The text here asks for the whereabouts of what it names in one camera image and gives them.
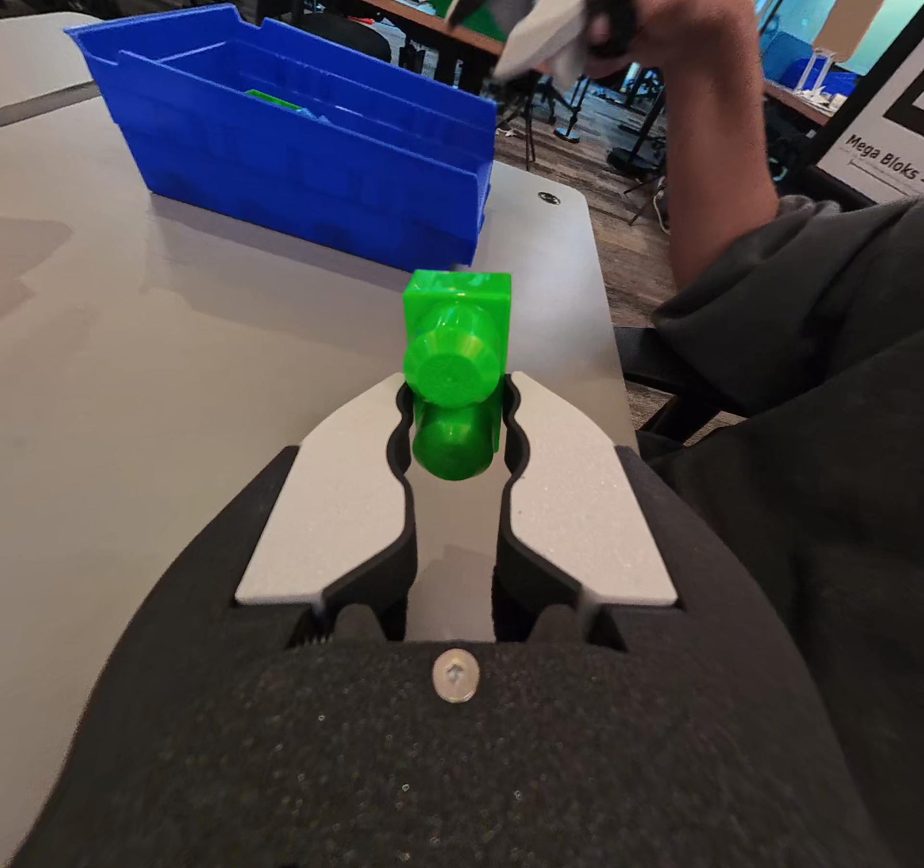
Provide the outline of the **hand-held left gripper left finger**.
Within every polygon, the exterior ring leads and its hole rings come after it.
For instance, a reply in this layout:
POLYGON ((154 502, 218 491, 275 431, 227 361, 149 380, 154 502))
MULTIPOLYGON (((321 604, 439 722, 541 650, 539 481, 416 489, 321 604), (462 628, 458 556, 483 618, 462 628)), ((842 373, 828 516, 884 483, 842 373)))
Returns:
POLYGON ((410 468, 413 395, 387 376, 302 440, 248 566, 241 606, 299 605, 327 630, 346 607, 403 641, 418 539, 410 468))

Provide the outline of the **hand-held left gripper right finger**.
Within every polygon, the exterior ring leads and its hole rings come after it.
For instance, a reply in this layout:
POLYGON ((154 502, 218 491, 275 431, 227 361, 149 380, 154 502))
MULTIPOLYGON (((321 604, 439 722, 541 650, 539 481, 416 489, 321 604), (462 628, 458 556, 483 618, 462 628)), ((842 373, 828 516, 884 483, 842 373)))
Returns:
POLYGON ((586 638, 605 608, 676 608, 679 595, 609 435, 568 400, 514 371, 504 379, 496 547, 496 638, 525 641, 547 608, 586 638))

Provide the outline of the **blue plastic bin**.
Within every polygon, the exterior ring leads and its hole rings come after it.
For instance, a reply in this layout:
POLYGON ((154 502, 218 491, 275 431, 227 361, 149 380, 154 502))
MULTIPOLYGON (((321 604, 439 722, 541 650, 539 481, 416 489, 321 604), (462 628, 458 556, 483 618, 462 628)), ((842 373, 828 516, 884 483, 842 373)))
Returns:
POLYGON ((472 263, 493 102, 230 5, 64 31, 151 192, 406 272, 472 263))

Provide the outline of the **person's right forearm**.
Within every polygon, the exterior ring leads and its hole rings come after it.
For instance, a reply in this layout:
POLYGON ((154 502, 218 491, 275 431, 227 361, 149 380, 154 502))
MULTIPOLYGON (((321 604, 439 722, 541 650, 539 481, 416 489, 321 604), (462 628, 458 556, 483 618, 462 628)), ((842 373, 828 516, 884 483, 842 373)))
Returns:
POLYGON ((758 99, 692 98, 676 87, 669 104, 664 343, 751 414, 835 381, 922 409, 922 198, 779 198, 758 99))

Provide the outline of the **grey desk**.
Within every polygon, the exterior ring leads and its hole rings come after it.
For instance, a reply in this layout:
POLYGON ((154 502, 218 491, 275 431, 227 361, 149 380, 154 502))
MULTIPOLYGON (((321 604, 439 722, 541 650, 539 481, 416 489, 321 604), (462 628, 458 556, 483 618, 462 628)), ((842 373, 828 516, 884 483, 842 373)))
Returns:
MULTIPOLYGON (((583 197, 494 165, 450 272, 511 275, 505 377, 635 466, 583 197)), ((101 96, 2 128, 10 866, 602 863, 625 658, 574 612, 572 643, 494 639, 503 418, 471 479, 410 454, 403 641, 361 605, 327 630, 235 600, 302 440, 404 376, 410 279, 156 195, 101 96)))

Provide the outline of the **person's right hand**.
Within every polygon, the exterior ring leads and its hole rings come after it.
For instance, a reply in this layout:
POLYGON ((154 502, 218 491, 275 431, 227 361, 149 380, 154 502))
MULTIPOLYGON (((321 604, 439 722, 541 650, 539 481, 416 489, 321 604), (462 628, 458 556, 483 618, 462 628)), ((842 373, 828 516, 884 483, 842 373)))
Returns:
POLYGON ((633 0, 637 31, 618 57, 589 54, 585 71, 602 80, 630 63, 658 68, 669 96, 707 86, 720 94, 762 89, 752 0, 633 0))

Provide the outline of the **black tripod stand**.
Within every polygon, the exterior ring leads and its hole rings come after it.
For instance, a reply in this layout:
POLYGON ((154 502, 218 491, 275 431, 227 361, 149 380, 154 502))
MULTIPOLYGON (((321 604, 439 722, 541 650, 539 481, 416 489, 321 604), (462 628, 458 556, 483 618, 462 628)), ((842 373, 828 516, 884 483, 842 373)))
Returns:
POLYGON ((649 110, 638 126, 620 124, 619 129, 634 137, 630 146, 614 146, 607 154, 607 163, 619 174, 628 178, 645 179, 658 173, 665 160, 666 138, 656 132, 665 106, 664 78, 657 67, 643 67, 630 89, 630 99, 645 93, 652 98, 649 110))

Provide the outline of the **wooden clipboard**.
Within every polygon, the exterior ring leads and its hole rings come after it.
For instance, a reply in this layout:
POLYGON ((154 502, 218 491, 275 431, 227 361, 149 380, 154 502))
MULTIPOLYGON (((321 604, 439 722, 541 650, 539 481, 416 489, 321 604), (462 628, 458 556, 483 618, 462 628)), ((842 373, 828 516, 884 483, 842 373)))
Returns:
POLYGON ((835 0, 813 50, 830 56, 834 62, 849 60, 866 35, 885 0, 835 0))

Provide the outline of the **person's grey sweatshirt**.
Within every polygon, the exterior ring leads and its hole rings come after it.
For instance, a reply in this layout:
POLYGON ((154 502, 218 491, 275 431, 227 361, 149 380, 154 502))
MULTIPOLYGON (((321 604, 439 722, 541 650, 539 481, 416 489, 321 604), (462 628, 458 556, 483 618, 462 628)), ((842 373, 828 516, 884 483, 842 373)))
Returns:
POLYGON ((899 866, 922 866, 922 333, 653 467, 802 654, 899 866))

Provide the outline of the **black white marker sign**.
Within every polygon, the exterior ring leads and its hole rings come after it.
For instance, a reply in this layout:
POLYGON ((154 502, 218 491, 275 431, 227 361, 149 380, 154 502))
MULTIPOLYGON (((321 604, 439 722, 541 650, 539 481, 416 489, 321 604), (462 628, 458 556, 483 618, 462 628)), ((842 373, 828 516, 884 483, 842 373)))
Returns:
POLYGON ((873 204, 922 197, 923 43, 895 42, 835 116, 814 167, 873 204))

